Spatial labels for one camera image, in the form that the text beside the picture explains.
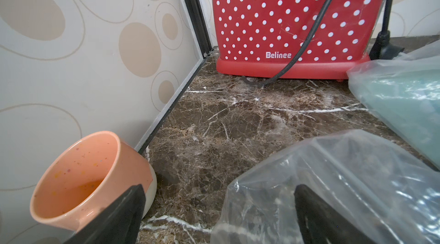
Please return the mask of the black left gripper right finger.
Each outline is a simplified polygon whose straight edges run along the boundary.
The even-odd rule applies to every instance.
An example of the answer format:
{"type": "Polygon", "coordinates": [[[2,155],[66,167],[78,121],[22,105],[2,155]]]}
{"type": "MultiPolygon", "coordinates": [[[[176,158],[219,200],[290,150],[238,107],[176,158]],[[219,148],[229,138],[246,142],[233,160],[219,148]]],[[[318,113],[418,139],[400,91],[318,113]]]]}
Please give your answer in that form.
{"type": "Polygon", "coordinates": [[[374,243],[308,186],[295,188],[294,201],[305,244],[374,243]]]}

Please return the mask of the clear zip bag white seal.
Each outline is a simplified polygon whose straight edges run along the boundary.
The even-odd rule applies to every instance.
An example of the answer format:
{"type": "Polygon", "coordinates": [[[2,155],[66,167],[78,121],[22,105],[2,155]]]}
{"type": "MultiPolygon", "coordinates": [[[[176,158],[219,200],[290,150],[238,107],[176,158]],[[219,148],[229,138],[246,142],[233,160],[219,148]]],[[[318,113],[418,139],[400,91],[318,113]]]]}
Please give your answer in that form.
{"type": "Polygon", "coordinates": [[[300,184],[374,244],[440,241],[440,174],[391,141],[347,130],[298,142],[234,179],[211,243],[304,244],[300,184]]]}

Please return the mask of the clear zip bag green seal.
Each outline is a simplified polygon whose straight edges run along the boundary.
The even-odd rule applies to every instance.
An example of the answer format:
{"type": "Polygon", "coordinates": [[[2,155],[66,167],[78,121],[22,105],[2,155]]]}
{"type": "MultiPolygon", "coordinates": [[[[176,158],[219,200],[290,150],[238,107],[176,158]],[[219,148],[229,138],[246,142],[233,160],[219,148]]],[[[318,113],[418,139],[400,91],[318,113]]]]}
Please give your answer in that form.
{"type": "Polygon", "coordinates": [[[347,72],[352,94],[436,167],[440,166],[440,43],[347,72]]]}

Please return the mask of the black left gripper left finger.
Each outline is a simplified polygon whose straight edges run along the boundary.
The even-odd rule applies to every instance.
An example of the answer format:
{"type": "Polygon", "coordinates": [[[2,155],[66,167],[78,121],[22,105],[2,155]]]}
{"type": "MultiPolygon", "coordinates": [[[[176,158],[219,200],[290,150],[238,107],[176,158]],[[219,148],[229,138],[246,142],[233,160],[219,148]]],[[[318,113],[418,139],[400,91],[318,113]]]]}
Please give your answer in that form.
{"type": "Polygon", "coordinates": [[[136,243],[146,197],[142,185],[131,186],[67,244],[136,243]]]}

